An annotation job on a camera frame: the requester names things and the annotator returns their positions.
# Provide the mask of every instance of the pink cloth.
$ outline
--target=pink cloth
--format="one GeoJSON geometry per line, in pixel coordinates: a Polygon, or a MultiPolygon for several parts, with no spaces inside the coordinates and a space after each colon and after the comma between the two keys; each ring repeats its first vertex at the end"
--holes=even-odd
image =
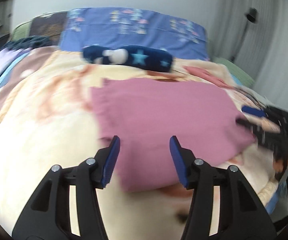
{"type": "Polygon", "coordinates": [[[145,78],[104,80],[91,88],[94,113],[106,142],[121,139],[115,170],[125,191],[177,183],[169,150],[176,135],[181,146],[217,166],[254,142],[235,124],[243,116],[226,92],[202,82],[160,82],[145,78]]]}
{"type": "Polygon", "coordinates": [[[183,68],[186,69],[189,74],[196,76],[196,77],[203,78],[203,79],[213,83],[214,85],[217,85],[218,87],[229,88],[229,89],[234,88],[234,87],[226,84],[222,79],[211,75],[209,73],[209,71],[207,71],[205,69],[198,68],[198,67],[190,67],[190,66],[183,66],[183,68]]]}

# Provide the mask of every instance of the cream blanket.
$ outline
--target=cream blanket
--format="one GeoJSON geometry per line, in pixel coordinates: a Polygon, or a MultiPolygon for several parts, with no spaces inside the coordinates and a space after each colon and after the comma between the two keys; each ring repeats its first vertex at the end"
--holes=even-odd
{"type": "MultiPolygon", "coordinates": [[[[200,61],[177,60],[181,65],[201,67],[200,61]]],[[[230,79],[220,65],[208,65],[221,78],[230,79]]],[[[56,51],[45,65],[20,82],[0,111],[0,224],[11,234],[25,203],[54,164],[76,166],[102,147],[99,128],[87,103],[90,86],[100,86],[102,78],[175,79],[207,82],[183,73],[156,74],[121,65],[86,65],[79,53],[56,51]]],[[[227,90],[238,109],[253,105],[246,97],[227,90]]],[[[276,129],[266,120],[256,119],[267,129],[276,129]]],[[[234,159],[220,165],[237,165],[265,205],[277,189],[272,154],[250,146],[234,159]]],[[[78,234],[76,203],[70,200],[73,233],[78,234]]],[[[98,192],[100,209],[110,240],[177,240],[184,225],[176,219],[188,212],[190,198],[150,192],[122,192],[113,174],[108,187],[98,192]]],[[[220,196],[214,195],[211,234],[217,231],[220,196]]]]}

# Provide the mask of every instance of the metal screw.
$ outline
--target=metal screw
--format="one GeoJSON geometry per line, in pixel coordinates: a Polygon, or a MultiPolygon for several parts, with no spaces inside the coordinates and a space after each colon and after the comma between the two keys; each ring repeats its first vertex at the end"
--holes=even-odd
{"type": "Polygon", "coordinates": [[[57,164],[52,167],[53,172],[57,172],[57,171],[59,171],[59,169],[60,169],[60,166],[57,164]]]}
{"type": "Polygon", "coordinates": [[[194,161],[194,164],[197,166],[201,166],[203,163],[204,163],[204,161],[201,159],[195,159],[195,161],[194,161]]]}
{"type": "Polygon", "coordinates": [[[237,166],[235,166],[235,165],[230,166],[230,171],[237,172],[238,170],[239,170],[239,168],[237,166]]]}
{"type": "Polygon", "coordinates": [[[96,162],[96,160],[95,160],[94,158],[88,158],[88,159],[86,160],[86,163],[87,163],[88,165],[93,165],[95,162],[96,162]]]}

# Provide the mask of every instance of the black floor lamp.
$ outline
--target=black floor lamp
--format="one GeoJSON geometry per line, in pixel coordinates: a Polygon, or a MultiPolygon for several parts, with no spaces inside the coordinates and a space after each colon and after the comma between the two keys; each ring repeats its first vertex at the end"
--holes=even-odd
{"type": "Polygon", "coordinates": [[[231,62],[234,63],[235,61],[235,58],[236,56],[239,54],[240,52],[240,49],[242,47],[242,44],[244,42],[244,39],[245,39],[245,35],[249,29],[249,24],[250,23],[253,23],[253,24],[256,24],[257,23],[257,10],[255,8],[250,8],[249,9],[249,12],[245,14],[246,18],[248,19],[246,24],[245,24],[245,27],[244,27],[244,30],[243,30],[243,34],[242,34],[242,37],[241,37],[241,40],[238,44],[238,46],[236,47],[235,49],[235,53],[233,53],[232,57],[231,57],[231,62]]]}

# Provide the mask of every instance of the blue gripper pad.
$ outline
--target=blue gripper pad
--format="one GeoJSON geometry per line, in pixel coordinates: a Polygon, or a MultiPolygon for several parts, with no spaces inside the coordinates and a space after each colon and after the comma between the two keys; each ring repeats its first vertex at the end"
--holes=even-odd
{"type": "Polygon", "coordinates": [[[170,152],[173,158],[177,176],[180,183],[186,188],[188,186],[188,179],[186,177],[186,166],[180,153],[181,145],[176,136],[172,136],[170,139],[170,152]]]}
{"type": "Polygon", "coordinates": [[[109,145],[109,154],[103,167],[103,177],[101,180],[102,187],[111,181],[113,170],[117,161],[118,154],[120,152],[121,140],[118,136],[114,136],[109,145]]]}
{"type": "Polygon", "coordinates": [[[241,108],[243,113],[255,115],[258,117],[266,117],[266,114],[263,110],[259,110],[250,106],[242,106],[241,108]]]}

